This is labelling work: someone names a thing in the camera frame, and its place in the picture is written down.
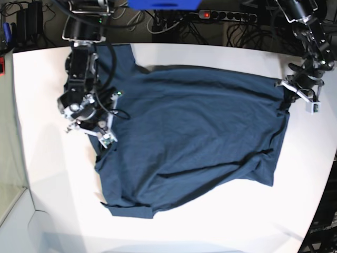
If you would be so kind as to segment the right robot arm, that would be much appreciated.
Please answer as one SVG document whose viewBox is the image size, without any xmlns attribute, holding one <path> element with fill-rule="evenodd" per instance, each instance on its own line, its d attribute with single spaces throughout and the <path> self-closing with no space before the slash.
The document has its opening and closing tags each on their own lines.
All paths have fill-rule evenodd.
<svg viewBox="0 0 337 253">
<path fill-rule="evenodd" d="M 64 93 L 58 98 L 60 114 L 70 124 L 66 131 L 81 131 L 97 138 L 107 149 L 117 142 L 112 124 L 116 117 L 129 119 L 129 115 L 117 108 L 123 92 L 108 86 L 116 70 L 116 54 L 111 45 L 108 52 L 112 57 L 112 67 L 106 81 L 101 81 L 98 73 L 98 44 L 106 41 L 108 22 L 114 13 L 114 3 L 110 1 L 54 1 L 67 21 L 62 38 L 70 42 L 71 52 L 65 61 L 67 80 Z"/>
</svg>

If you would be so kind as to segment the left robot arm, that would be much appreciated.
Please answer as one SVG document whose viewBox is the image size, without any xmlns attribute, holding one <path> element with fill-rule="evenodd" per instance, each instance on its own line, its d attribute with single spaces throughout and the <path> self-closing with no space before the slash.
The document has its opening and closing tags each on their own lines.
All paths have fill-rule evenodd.
<svg viewBox="0 0 337 253">
<path fill-rule="evenodd" d="M 324 85 L 323 75 L 335 68 L 334 56 L 322 24 L 315 15 L 316 1 L 276 1 L 279 11 L 293 24 L 293 35 L 302 42 L 304 62 L 298 66 L 290 63 L 292 75 L 275 82 L 292 92 L 291 101 L 302 99 L 306 110 L 316 114 L 321 110 L 319 95 Z"/>
</svg>

